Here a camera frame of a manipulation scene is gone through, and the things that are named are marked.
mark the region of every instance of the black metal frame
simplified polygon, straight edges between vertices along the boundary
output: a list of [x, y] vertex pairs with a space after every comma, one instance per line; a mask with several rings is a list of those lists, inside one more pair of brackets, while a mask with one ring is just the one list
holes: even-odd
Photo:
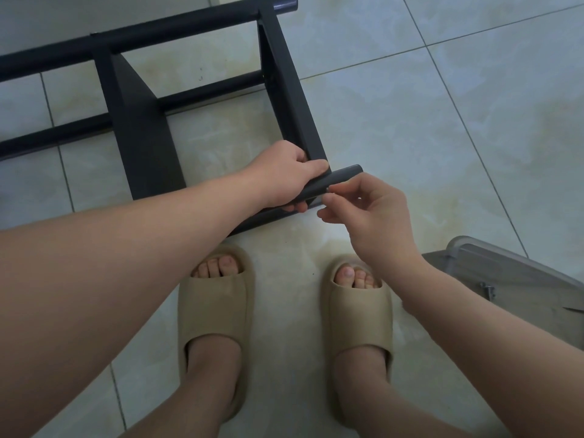
[[[94, 60], [108, 113], [0, 142], [0, 160], [40, 151], [113, 130], [135, 200], [186, 187], [166, 115], [209, 99], [264, 84], [284, 139], [308, 159], [326, 159], [277, 15], [298, 8], [298, 0], [242, 0], [185, 14], [74, 38], [0, 57], [0, 82]], [[156, 98], [122, 52], [256, 21], [262, 68], [227, 80]], [[362, 172], [355, 165], [306, 185], [293, 201], [324, 193], [330, 184]], [[293, 213], [264, 209], [233, 234]]]

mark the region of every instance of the person's left arm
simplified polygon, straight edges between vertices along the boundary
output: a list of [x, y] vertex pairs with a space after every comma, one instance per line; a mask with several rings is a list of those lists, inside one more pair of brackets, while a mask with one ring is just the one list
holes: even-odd
[[240, 222], [328, 168], [304, 161], [279, 141], [232, 175], [0, 232], [2, 417], [36, 431]]

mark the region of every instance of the gray plastic bin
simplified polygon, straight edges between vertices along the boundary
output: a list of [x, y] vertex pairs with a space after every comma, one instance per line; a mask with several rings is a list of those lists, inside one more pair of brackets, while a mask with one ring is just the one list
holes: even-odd
[[494, 304], [584, 349], [584, 284], [550, 267], [469, 236], [423, 255]]

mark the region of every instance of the foot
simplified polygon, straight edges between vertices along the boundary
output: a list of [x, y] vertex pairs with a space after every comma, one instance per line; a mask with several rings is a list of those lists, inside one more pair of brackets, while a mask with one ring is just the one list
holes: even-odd
[[[373, 275], [350, 265], [342, 265], [335, 274], [334, 282], [343, 287], [372, 289], [380, 286]], [[332, 375], [336, 391], [340, 396], [359, 390], [362, 378], [376, 377], [387, 379], [385, 367], [386, 352], [376, 346], [359, 346], [339, 353], [333, 362]]]
[[[231, 255], [224, 255], [203, 261], [191, 276], [193, 278], [219, 278], [236, 275], [240, 272], [239, 265]], [[233, 394], [235, 384], [241, 370], [241, 348], [236, 341], [223, 335], [204, 335], [192, 340], [187, 346], [186, 378], [216, 378], [225, 391], [226, 412]]]

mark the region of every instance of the beige slipper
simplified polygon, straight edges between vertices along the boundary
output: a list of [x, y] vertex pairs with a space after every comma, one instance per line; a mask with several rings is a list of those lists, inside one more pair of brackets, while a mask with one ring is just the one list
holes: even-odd
[[219, 278], [186, 277], [180, 283], [178, 302], [179, 372], [187, 369], [189, 341], [210, 333], [227, 336], [241, 346], [241, 373], [230, 406], [233, 418], [245, 400], [248, 383], [249, 333], [252, 326], [255, 274], [251, 259], [237, 246], [222, 244], [205, 260], [231, 255], [242, 271]]
[[332, 382], [332, 362], [342, 351], [357, 346], [381, 347], [387, 353], [387, 381], [392, 360], [392, 308], [390, 287], [381, 282], [375, 289], [343, 287], [334, 282], [340, 266], [348, 264], [370, 268], [356, 255], [336, 258], [326, 269], [321, 284], [321, 316], [326, 359], [326, 392], [332, 414], [342, 425], [350, 427], [340, 408]]

